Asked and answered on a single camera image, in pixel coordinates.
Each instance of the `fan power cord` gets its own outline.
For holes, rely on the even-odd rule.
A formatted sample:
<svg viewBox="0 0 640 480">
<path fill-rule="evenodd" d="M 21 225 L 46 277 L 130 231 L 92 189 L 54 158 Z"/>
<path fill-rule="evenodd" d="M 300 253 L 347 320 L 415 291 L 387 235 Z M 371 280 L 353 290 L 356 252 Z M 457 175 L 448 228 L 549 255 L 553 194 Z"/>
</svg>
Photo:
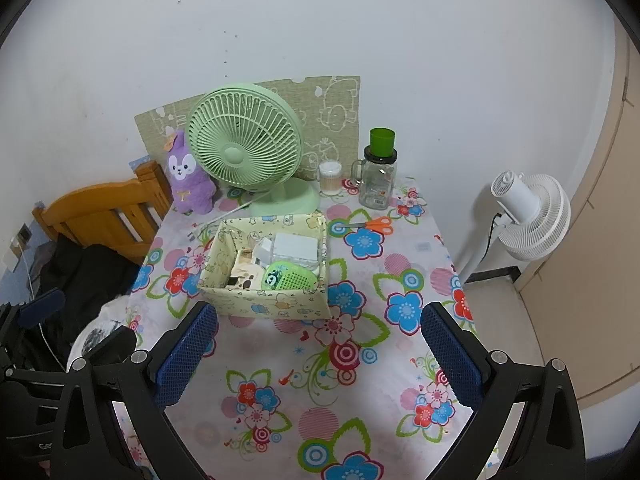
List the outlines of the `fan power cord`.
<svg viewBox="0 0 640 480">
<path fill-rule="evenodd" d="M 486 254 L 489 252 L 489 247 L 491 247 L 491 236 L 494 234 L 495 220 L 501 217 L 502 217 L 502 213 L 496 213 L 494 217 L 491 219 L 491 228 L 489 229 L 489 238 L 486 241 L 486 249 L 484 250 L 484 255 L 482 256 L 482 260 L 484 260 L 484 258 L 486 257 Z"/>
<path fill-rule="evenodd" d="M 31 301 L 33 301 L 35 300 L 35 294 L 33 293 L 33 283 L 31 283 L 31 273 L 29 272 L 29 266 L 27 265 L 27 257 L 24 256 L 24 251 L 22 250 L 22 246 L 20 245 L 20 243 L 18 243 L 18 248 L 20 249 L 20 256 L 22 257 L 22 261 L 24 262 L 24 268 L 27 271 L 27 280 L 29 280 L 29 290 L 31 291 Z M 44 337 L 44 330 L 42 329 L 42 323 L 38 323 L 38 327 L 40 327 L 40 335 L 42 336 L 42 340 L 44 341 L 44 344 L 47 345 L 49 352 L 51 352 L 51 355 L 53 355 L 53 358 L 56 360 L 60 368 L 62 368 L 62 371 L 66 372 L 66 368 L 63 367 L 62 363 L 60 362 L 60 359 L 58 359 L 58 356 L 51 349 L 51 346 L 49 345 L 49 341 L 47 341 L 47 338 Z"/>
<path fill-rule="evenodd" d="M 256 200 L 260 200 L 262 197 L 267 196 L 270 192 L 271 192 L 271 189 L 258 196 L 254 196 L 251 200 L 249 200 L 249 202 L 245 202 L 242 205 L 236 207 L 235 209 L 232 209 L 231 211 L 227 211 L 226 213 L 223 213 L 220 216 L 216 216 L 213 220 L 210 220 L 209 222 L 207 222 L 204 225 L 204 227 L 200 229 L 198 236 L 200 236 L 206 229 L 209 229 L 209 227 L 211 227 L 212 225 L 215 225 L 217 222 L 222 220 L 225 216 L 229 216 L 231 213 L 235 213 L 236 211 L 240 211 L 241 209 L 244 209 L 249 204 L 254 203 Z"/>
</svg>

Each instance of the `white wire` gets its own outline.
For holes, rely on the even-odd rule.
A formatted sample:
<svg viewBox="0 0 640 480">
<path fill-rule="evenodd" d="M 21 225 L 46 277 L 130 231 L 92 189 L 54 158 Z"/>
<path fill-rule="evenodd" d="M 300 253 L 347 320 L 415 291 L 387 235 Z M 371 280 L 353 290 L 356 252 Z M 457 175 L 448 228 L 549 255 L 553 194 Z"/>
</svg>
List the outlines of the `white wire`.
<svg viewBox="0 0 640 480">
<path fill-rule="evenodd" d="M 254 199 L 249 200 L 249 202 L 245 202 L 241 206 L 238 206 L 235 209 L 232 209 L 231 211 L 227 211 L 226 213 L 224 213 L 224 214 L 222 214 L 220 216 L 216 216 L 213 220 L 207 222 L 207 224 L 202 229 L 200 229 L 200 234 L 202 234 L 204 229 L 207 229 L 210 225 L 215 224 L 218 220 L 222 220 L 225 216 L 229 216 L 231 213 L 235 213 L 236 211 L 240 211 L 241 209 L 244 209 L 245 207 L 247 207 L 249 204 L 255 202 L 256 200 L 260 200 L 262 197 L 267 196 L 270 192 L 271 192 L 271 189 L 268 190 L 265 193 L 262 193 L 260 196 L 257 196 Z"/>
<path fill-rule="evenodd" d="M 31 275 L 29 273 L 29 266 L 27 265 L 27 258 L 24 256 L 24 253 L 22 252 L 22 246 L 20 245 L 20 242 L 18 242 L 18 248 L 20 249 L 20 254 L 22 255 L 22 261 L 24 262 L 24 268 L 27 270 L 27 279 L 29 280 L 29 289 L 31 291 L 31 301 L 33 301 L 35 299 L 36 295 L 33 292 L 33 283 L 31 283 Z M 49 346 L 49 341 L 47 341 L 47 338 L 44 337 L 44 331 L 42 330 L 42 323 L 38 323 L 38 326 L 40 327 L 40 335 L 42 336 L 42 340 L 44 341 L 44 344 L 47 345 L 47 348 L 49 349 L 49 352 L 51 352 L 51 355 L 53 355 L 53 358 L 60 365 L 60 368 L 62 368 L 62 371 L 66 372 L 66 368 L 63 367 L 62 363 L 58 359 L 58 356 L 54 354 L 53 350 L 51 349 L 51 346 Z"/>
</svg>

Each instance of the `plush toy ear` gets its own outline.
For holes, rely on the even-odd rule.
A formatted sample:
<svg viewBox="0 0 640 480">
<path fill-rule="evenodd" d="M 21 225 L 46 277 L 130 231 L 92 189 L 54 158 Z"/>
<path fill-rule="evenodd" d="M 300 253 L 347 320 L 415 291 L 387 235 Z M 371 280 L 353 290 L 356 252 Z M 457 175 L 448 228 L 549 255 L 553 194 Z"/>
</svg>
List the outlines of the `plush toy ear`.
<svg viewBox="0 0 640 480">
<path fill-rule="evenodd" d="M 170 152 L 174 148 L 175 142 L 175 132 L 166 138 L 166 142 L 164 144 L 164 150 L 166 152 Z"/>
<path fill-rule="evenodd" d="M 183 147 L 184 147 L 184 130 L 176 130 L 174 148 L 180 149 Z"/>
</svg>

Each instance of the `fabric storage box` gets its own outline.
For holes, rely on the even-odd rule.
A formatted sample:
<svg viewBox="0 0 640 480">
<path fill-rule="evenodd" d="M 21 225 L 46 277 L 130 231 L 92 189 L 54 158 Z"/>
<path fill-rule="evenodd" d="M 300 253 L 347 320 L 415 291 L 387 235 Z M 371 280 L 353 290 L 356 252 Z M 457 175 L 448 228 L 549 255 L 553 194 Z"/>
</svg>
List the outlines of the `fabric storage box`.
<svg viewBox="0 0 640 480">
<path fill-rule="evenodd" d="M 318 240 L 320 273 L 310 290 L 227 290 L 226 283 L 238 251 L 253 249 L 265 236 L 279 232 L 311 236 Z M 326 300 L 326 219 L 322 213 L 231 218 L 216 232 L 198 288 L 218 314 L 280 319 L 329 319 Z"/>
</svg>

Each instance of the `wooden door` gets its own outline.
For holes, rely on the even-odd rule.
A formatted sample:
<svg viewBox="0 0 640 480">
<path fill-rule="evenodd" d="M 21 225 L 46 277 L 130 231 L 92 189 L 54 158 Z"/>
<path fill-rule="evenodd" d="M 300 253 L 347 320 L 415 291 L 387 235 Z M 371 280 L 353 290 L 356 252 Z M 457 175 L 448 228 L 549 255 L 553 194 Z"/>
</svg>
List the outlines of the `wooden door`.
<svg viewBox="0 0 640 480">
<path fill-rule="evenodd" d="M 640 72 L 638 53 L 631 59 Z M 545 361 L 561 358 L 578 399 L 594 402 L 603 398 L 598 392 L 640 369 L 638 97 L 637 105 L 631 95 L 623 99 L 612 148 L 586 206 L 521 290 Z"/>
</svg>

